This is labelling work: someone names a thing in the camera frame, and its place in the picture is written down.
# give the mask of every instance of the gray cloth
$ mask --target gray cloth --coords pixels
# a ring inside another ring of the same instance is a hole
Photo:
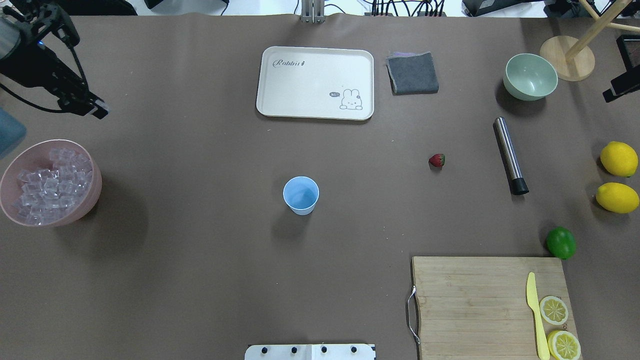
[[[431,52],[396,53],[387,58],[387,69],[396,95],[433,94],[440,88]]]

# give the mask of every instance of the yellow lemon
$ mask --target yellow lemon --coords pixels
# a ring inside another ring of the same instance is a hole
[[[553,325],[562,325],[569,318],[569,309],[559,297],[547,296],[540,301],[542,318]]]
[[[603,208],[619,214],[630,213],[640,203],[636,191],[620,183],[601,185],[596,192],[596,200]]]
[[[638,155],[631,146],[623,142],[610,142],[600,152],[600,161],[608,172],[615,176],[629,177],[638,168]]]
[[[580,343],[572,333],[564,330],[552,331],[547,345],[549,352],[558,360],[578,360],[580,358]]]

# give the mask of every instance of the metal bracket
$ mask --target metal bracket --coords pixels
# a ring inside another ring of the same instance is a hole
[[[415,298],[415,285],[413,285],[413,287],[411,288],[411,295],[409,295],[409,298],[406,299],[406,321],[407,321],[407,324],[409,325],[409,330],[411,330],[411,334],[413,335],[415,343],[420,345],[420,337],[418,336],[418,334],[415,333],[415,331],[413,330],[413,327],[411,327],[411,315],[409,314],[409,304],[411,303],[411,298],[413,298],[417,304],[418,299]]]
[[[302,0],[300,21],[322,24],[324,22],[324,0]]]

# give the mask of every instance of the wooden cutting board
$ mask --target wooden cutting board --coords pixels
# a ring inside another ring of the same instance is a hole
[[[537,360],[529,272],[538,300],[566,303],[566,330],[580,340],[560,259],[415,256],[412,265],[421,360]],[[546,334],[563,330],[543,323]]]

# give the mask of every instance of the green bowl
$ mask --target green bowl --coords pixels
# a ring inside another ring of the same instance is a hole
[[[518,54],[507,62],[502,81],[516,99],[533,101],[556,89],[558,74],[544,58],[535,54]]]

